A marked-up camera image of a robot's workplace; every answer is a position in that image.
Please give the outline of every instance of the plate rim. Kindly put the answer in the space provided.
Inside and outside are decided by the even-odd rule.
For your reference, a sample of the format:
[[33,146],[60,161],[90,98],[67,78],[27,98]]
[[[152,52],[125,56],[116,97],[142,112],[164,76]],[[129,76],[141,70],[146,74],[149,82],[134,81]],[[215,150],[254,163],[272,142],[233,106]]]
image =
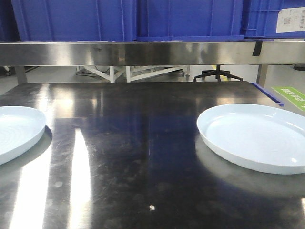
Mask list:
[[[42,122],[41,122],[41,126],[39,128],[39,131],[35,132],[35,134],[33,136],[31,136],[30,140],[25,141],[22,144],[14,147],[13,149],[5,151],[5,152],[0,154],[0,165],[5,164],[5,163],[7,163],[7,162],[9,162],[9,161],[19,157],[20,155],[22,155],[25,152],[27,152],[30,148],[32,148],[41,139],[41,137],[43,135],[43,132],[45,130],[45,127],[47,125],[47,117],[46,117],[46,115],[42,111],[40,111],[40,110],[38,110],[36,108],[32,108],[32,107],[27,107],[27,106],[0,106],[0,115],[1,115],[1,111],[2,110],[12,109],[12,108],[15,108],[15,109],[18,108],[18,109],[21,109],[21,110],[32,110],[32,111],[36,112],[37,114],[39,114],[41,116]],[[14,151],[18,151],[20,148],[22,148],[23,146],[27,145],[30,141],[33,141],[33,142],[31,144],[29,144],[29,146],[25,150],[21,150],[20,153],[15,153],[15,155],[11,159],[3,160],[2,161],[2,158],[6,157],[7,154],[14,154]]]
[[[255,160],[250,160],[248,158],[245,158],[245,157],[242,157],[242,156],[238,156],[232,152],[229,152],[227,150],[224,150],[223,148],[217,146],[216,144],[214,144],[213,142],[211,142],[205,135],[205,133],[203,133],[203,131],[201,130],[201,128],[199,127],[199,120],[200,118],[204,115],[205,112],[209,111],[209,110],[213,110],[213,109],[219,109],[219,107],[223,107],[223,106],[256,106],[256,107],[264,107],[264,108],[267,108],[267,109],[272,109],[272,110],[277,110],[279,112],[282,112],[282,113],[286,113],[286,114],[290,114],[290,115],[295,115],[295,116],[298,116],[302,119],[305,119],[304,116],[302,115],[299,115],[299,114],[296,114],[296,113],[293,113],[293,112],[290,112],[290,111],[287,111],[287,110],[284,110],[284,109],[279,109],[279,108],[276,108],[276,107],[271,107],[271,106],[266,106],[266,105],[259,105],[259,104],[222,104],[222,105],[218,105],[218,106],[214,106],[214,107],[211,107],[211,108],[208,108],[206,110],[204,110],[203,112],[200,113],[200,115],[198,116],[197,118],[197,128],[200,132],[200,135],[201,135],[201,138],[203,139],[203,141],[205,142],[205,144],[214,152],[216,153],[217,155],[219,155],[220,157],[224,158],[225,160],[228,160],[230,161],[231,163],[234,163],[236,165],[239,165],[241,167],[245,167],[245,168],[249,168],[249,169],[252,169],[252,170],[255,170],[255,171],[260,171],[260,172],[265,172],[265,173],[272,173],[272,174],[299,174],[299,173],[304,173],[305,172],[305,161],[303,162],[304,164],[303,165],[289,165],[289,166],[285,166],[285,165],[279,165],[279,164],[268,164],[268,163],[265,163],[265,162],[260,162],[260,161],[255,161]],[[220,151],[223,151],[225,154],[228,154],[234,158],[238,158],[238,159],[241,159],[247,163],[250,163],[250,164],[256,164],[256,165],[259,165],[259,166],[268,166],[268,167],[273,167],[273,170],[277,170],[277,169],[292,169],[292,170],[296,170],[298,171],[297,173],[296,172],[292,172],[292,173],[282,173],[282,172],[269,172],[271,171],[272,169],[268,169],[265,170],[265,169],[257,169],[257,168],[253,168],[253,167],[249,167],[249,166],[245,166],[245,165],[241,165],[239,163],[236,163],[235,161],[232,161],[228,158],[226,158],[226,155],[223,155],[222,153],[220,152],[215,152],[211,147],[210,145],[212,145],[213,147],[217,147]]]

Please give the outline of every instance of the blue strip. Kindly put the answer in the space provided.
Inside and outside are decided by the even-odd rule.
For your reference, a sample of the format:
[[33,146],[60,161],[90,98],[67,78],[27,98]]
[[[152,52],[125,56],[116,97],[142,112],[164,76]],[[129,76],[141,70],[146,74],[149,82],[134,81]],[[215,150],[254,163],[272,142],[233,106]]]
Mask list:
[[275,103],[277,103],[279,106],[284,106],[284,103],[279,100],[274,94],[272,94],[271,92],[269,92],[268,90],[266,90],[265,88],[261,87],[259,84],[257,83],[251,83],[253,84],[258,90],[260,90],[262,93],[264,93],[265,95],[267,95],[270,99],[272,99],[272,101],[274,101]]

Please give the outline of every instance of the floor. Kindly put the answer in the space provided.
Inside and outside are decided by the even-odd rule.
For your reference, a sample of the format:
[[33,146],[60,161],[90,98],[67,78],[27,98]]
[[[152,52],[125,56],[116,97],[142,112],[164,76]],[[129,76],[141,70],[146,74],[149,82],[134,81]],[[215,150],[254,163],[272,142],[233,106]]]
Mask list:
[[[212,65],[198,65],[191,66],[191,76],[184,77],[183,72],[172,72],[153,78],[139,80],[137,82],[184,82],[192,81],[193,77],[199,75],[202,70],[213,69]],[[224,65],[223,70],[230,71],[232,74],[243,77],[244,81],[255,82],[257,77],[258,66],[257,65]],[[27,78],[29,83],[100,83],[108,82],[101,77],[89,77],[76,75],[76,67],[39,67],[30,72],[27,72]],[[125,82],[124,76],[120,77],[117,82]],[[206,81],[216,81],[215,77],[211,76]],[[12,76],[0,76],[0,94],[9,91],[11,88],[17,86],[17,77]],[[305,112],[300,111],[292,103],[285,100],[279,94],[272,90],[272,86],[292,86],[297,90],[305,94],[305,72],[296,71],[293,69],[293,65],[275,65],[269,66],[268,74],[266,78],[265,88],[275,94],[285,103],[285,109],[296,112],[301,115],[305,115]]]

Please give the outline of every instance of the black table surface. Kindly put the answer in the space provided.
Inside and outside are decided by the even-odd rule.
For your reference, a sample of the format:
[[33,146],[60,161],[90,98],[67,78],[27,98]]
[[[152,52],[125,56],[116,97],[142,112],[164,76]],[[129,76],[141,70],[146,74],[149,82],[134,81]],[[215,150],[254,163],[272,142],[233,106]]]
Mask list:
[[0,227],[305,228],[304,174],[239,167],[200,138],[198,115],[231,103],[279,107],[248,82],[17,86],[0,105],[37,108],[47,128],[0,166]]

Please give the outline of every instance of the white label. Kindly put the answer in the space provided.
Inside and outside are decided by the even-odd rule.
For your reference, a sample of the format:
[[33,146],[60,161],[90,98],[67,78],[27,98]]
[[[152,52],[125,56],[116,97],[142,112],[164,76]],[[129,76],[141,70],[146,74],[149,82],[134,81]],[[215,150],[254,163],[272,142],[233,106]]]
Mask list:
[[278,13],[276,33],[305,31],[305,7],[282,9]]

